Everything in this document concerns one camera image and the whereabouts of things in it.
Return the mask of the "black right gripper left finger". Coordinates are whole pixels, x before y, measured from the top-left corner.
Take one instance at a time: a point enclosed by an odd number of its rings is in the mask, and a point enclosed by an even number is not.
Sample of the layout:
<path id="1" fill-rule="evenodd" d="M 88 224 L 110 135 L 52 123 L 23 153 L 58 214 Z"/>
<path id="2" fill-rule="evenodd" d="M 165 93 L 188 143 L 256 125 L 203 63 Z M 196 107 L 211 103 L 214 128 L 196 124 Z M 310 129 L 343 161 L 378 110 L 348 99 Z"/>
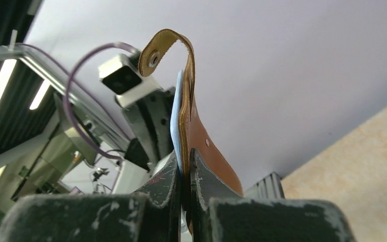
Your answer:
<path id="1" fill-rule="evenodd" d="M 0 241 L 180 241 L 180 174 L 171 153 L 130 194 L 29 195 L 4 217 Z"/>

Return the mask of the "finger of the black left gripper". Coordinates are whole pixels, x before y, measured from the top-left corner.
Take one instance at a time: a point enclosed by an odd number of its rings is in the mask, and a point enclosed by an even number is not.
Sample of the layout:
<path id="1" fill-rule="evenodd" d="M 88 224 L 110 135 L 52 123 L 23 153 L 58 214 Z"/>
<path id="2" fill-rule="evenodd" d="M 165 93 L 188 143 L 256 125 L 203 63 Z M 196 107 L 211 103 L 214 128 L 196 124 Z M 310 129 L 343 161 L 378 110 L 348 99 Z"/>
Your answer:
<path id="1" fill-rule="evenodd" d="M 158 89 L 123 109 L 135 137 L 124 158 L 139 167 L 151 167 L 173 151 L 170 116 L 175 88 Z"/>

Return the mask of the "brown leather card holder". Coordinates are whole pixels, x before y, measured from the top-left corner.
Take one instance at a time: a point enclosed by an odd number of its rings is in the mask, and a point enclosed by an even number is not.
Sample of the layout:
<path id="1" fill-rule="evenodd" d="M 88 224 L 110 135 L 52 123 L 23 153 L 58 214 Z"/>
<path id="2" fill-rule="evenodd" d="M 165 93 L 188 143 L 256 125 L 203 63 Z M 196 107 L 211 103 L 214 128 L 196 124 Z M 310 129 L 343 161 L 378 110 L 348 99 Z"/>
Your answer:
<path id="1" fill-rule="evenodd" d="M 182 76 L 181 107 L 178 114 L 179 140 L 181 143 L 182 186 L 190 189 L 190 151 L 197 149 L 207 167 L 232 191 L 242 196 L 240 180 L 224 156 L 212 142 L 198 114 L 195 100 L 195 54 L 191 42 L 182 34 L 171 29 L 158 31 L 146 45 L 139 59 L 139 71 L 143 77 L 151 75 L 158 64 L 176 42 L 181 41 L 188 50 Z"/>

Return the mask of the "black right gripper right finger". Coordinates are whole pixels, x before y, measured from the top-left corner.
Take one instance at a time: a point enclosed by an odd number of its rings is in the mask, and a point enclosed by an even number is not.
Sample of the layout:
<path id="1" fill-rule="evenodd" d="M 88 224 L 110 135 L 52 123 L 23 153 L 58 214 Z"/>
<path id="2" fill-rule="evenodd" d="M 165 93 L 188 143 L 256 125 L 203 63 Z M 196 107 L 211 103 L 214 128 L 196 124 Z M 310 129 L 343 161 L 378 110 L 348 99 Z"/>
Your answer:
<path id="1" fill-rule="evenodd" d="M 242 198 L 190 152 L 193 241 L 355 241 L 335 204 Z"/>

